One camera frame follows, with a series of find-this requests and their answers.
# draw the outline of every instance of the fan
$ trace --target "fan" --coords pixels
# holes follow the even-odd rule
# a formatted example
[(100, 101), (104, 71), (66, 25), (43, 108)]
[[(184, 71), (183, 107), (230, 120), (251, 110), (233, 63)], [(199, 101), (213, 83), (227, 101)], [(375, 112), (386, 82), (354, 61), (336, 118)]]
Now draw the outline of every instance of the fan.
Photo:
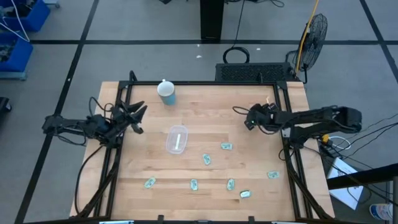
[(300, 52), (300, 46), (297, 50), (290, 51), (286, 55), (285, 62), (288, 61), (290, 54), (294, 54), (292, 63), (295, 65), (295, 68), (291, 68), (291, 71), (295, 77), (297, 76), (298, 71), (304, 72), (304, 83), (307, 83), (307, 70), (312, 68), (321, 52), (327, 29), (328, 20), (324, 15), (317, 14), (311, 20), (307, 34), (304, 35), (305, 31), (303, 33), (302, 40), (304, 38), (304, 42), (300, 57), (297, 57)]

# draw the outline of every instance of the wooden tabletop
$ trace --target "wooden tabletop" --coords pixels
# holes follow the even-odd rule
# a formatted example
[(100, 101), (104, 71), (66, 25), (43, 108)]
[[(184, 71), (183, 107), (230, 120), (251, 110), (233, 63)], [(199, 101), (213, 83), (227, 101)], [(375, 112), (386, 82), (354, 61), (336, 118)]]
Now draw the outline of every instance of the wooden tabletop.
[[(99, 94), (102, 105), (114, 103), (117, 82), (104, 82)], [(302, 83), (288, 83), (293, 111), (308, 110)], [(260, 130), (248, 131), (245, 116), (236, 114), (232, 106), (250, 108), (255, 103), (274, 102), (271, 86), (176, 86), (177, 103), (165, 106), (157, 96), (156, 86), (134, 86), (130, 103), (145, 101), (148, 109), (142, 120), (144, 133), (126, 130), (116, 185), (112, 219), (156, 220), (218, 220), (256, 221), (294, 220), (286, 165), (278, 158), (282, 149), (280, 134), (265, 135)], [(185, 151), (169, 154), (165, 143), (173, 125), (188, 129)], [(233, 150), (220, 147), (233, 143)], [(306, 146), (317, 149), (315, 140)], [(90, 140), (85, 158), (98, 142)], [(209, 154), (206, 166), (202, 155)], [(86, 165), (80, 179), (80, 209), (98, 188), (104, 150)], [(302, 161), (308, 189), (325, 211), (334, 216), (323, 166), (318, 154), (302, 149)], [(267, 173), (277, 171), (278, 179)], [(156, 183), (145, 189), (150, 177)], [(190, 180), (198, 180), (192, 191)], [(235, 179), (235, 189), (228, 191), (228, 179)], [(240, 191), (250, 190), (250, 198), (241, 199)], [(305, 216), (304, 206), (300, 209)]]

